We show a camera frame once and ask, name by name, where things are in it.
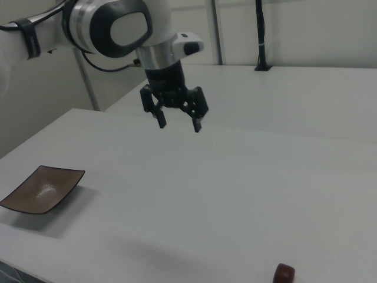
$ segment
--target wall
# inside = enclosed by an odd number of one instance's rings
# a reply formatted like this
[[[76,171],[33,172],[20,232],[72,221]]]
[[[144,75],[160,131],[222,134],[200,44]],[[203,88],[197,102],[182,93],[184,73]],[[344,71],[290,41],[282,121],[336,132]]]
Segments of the wall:
[[[0,2],[2,24],[54,5],[53,0]],[[91,109],[72,49],[17,65],[9,91],[0,99],[0,157],[73,107]]]
[[[377,67],[376,0],[262,0],[267,62]],[[255,65],[254,0],[217,0],[226,64]]]

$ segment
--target table surface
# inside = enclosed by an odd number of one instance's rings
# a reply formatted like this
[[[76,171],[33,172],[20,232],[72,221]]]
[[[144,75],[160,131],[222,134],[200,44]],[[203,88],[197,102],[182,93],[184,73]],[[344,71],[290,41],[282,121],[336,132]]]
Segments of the table surface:
[[[0,199],[41,164],[86,174],[46,215],[0,208],[0,260],[54,283],[270,283],[280,262],[297,283],[373,282],[376,71],[287,68],[302,79],[278,87],[273,72],[201,68],[185,67],[208,83],[199,134],[178,112],[160,130],[146,113],[71,110],[1,159]]]

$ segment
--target brown tray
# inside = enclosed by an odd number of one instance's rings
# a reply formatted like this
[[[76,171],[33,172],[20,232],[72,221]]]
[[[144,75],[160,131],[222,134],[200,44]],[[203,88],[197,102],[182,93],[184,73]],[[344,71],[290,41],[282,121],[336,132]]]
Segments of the brown tray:
[[[84,170],[40,166],[0,206],[22,213],[45,214],[78,184]]]

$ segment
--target small red object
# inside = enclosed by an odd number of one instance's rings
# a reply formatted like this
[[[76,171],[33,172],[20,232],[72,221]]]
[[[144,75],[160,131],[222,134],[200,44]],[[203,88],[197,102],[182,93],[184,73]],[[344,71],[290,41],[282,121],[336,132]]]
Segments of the small red object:
[[[273,283],[292,283],[295,278],[295,269],[289,265],[279,264],[273,277]]]

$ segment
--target black strap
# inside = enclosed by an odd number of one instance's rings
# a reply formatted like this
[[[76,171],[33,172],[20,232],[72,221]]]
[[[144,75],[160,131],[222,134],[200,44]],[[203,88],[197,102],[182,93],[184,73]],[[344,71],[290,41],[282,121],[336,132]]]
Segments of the black strap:
[[[39,46],[34,24],[29,19],[25,18],[12,22],[17,24],[24,34],[25,43],[29,52],[29,59],[39,57],[41,55],[41,47]]]

